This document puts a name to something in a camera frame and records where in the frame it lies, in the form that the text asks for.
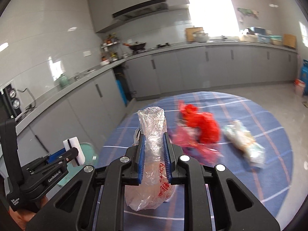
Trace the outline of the person's left hand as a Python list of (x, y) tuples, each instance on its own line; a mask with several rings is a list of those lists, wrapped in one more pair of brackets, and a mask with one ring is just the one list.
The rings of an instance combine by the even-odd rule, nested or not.
[(35, 212), (24, 209), (13, 211), (11, 207), (9, 207), (9, 214), (22, 230), (26, 230), (26, 225), (36, 215)]

